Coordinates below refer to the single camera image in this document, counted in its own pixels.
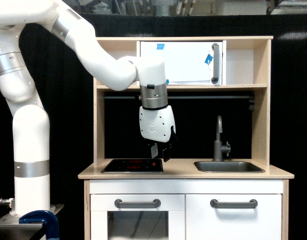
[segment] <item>black induction cooktop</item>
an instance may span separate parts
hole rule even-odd
[[[132,173],[132,174],[159,174],[163,173],[161,159],[113,159],[103,171],[103,174]]]

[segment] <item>gray faucet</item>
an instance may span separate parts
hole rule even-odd
[[[231,151],[230,144],[223,145],[223,142],[220,140],[220,134],[223,132],[223,119],[222,116],[217,118],[217,127],[216,127],[216,136],[213,147],[213,160],[214,162],[224,162],[223,153],[229,155]]]

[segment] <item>microwave handle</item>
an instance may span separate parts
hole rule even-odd
[[[219,45],[214,43],[211,46],[213,50],[213,77],[211,78],[211,82],[213,84],[218,83],[219,80],[219,66],[220,66],[220,52],[219,52]]]
[[[114,205],[118,209],[157,209],[161,204],[159,199],[152,202],[123,202],[121,199],[114,201]]]

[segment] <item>sink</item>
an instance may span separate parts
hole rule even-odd
[[[194,165],[206,173],[264,173],[265,170],[245,161],[196,161]]]

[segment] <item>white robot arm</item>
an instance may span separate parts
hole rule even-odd
[[[50,208],[49,118],[18,43],[27,23],[40,24],[61,39],[87,71],[110,89],[121,91],[139,81],[144,138],[166,143],[176,132],[161,58],[115,60],[98,44],[93,26],[61,0],[0,1],[0,91],[13,115],[14,214],[18,216]]]

